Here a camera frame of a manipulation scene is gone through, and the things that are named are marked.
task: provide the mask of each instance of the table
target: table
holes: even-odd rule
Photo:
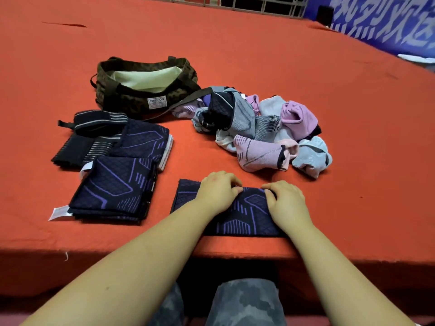
[[[299,186],[315,225],[352,261],[435,265],[432,73],[311,21],[154,0],[2,0],[0,18],[0,295],[68,283],[165,218],[179,179],[218,170],[245,186]],[[70,135],[57,120],[96,108],[89,79],[97,63],[168,55],[186,57],[201,87],[307,105],[333,164],[317,181],[294,169],[247,173],[189,120],[170,120],[162,124],[174,145],[142,226],[48,222],[80,182],[50,162]],[[283,238],[203,237],[193,255],[299,259]],[[394,285],[416,284],[407,279]]]

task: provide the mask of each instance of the metal frame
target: metal frame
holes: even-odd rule
[[[256,11],[256,10],[246,10],[246,9],[238,9],[238,8],[236,8],[236,0],[233,0],[232,7],[223,7],[221,5],[206,4],[205,0],[203,0],[202,3],[200,3],[200,2],[189,2],[189,1],[178,1],[178,0],[159,0],[159,1],[174,2],[174,3],[183,3],[183,4],[196,5],[196,6],[207,7],[207,8],[227,9],[227,10],[234,10],[234,11],[241,11],[241,12],[260,13],[260,14],[269,15],[269,16],[279,16],[279,17],[299,18],[299,19],[303,18],[304,14],[305,14],[305,10],[307,9],[307,4],[308,4],[308,0],[291,1],[291,2],[278,1],[278,0],[256,0],[256,1],[263,1],[262,5],[261,5],[261,10],[260,11]],[[291,7],[290,7],[289,14],[288,15],[280,15],[280,14],[275,14],[275,13],[271,13],[271,12],[265,12],[264,10],[266,9],[266,3],[268,3],[268,2],[277,3],[277,4],[283,4],[283,5],[290,5]],[[301,7],[302,11],[299,11],[298,15],[295,16],[295,11],[296,11],[296,7],[297,6]]]

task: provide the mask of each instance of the gray camouflage pants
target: gray camouflage pants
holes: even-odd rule
[[[175,284],[148,326],[183,326],[183,299]],[[286,326],[275,284],[239,279],[220,285],[205,326]]]

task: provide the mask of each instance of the person's right arm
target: person's right arm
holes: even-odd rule
[[[313,225],[300,189],[286,181],[263,188],[273,220],[301,254],[332,325],[416,326]]]

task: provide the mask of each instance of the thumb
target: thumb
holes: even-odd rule
[[[271,208],[273,208],[273,206],[275,206],[276,203],[275,196],[273,195],[272,191],[270,191],[269,189],[264,189],[264,194],[266,195],[266,201],[268,203],[268,208],[270,210]]]
[[[234,198],[236,198],[240,192],[243,191],[243,188],[241,186],[235,186],[231,189],[231,192],[233,193]]]

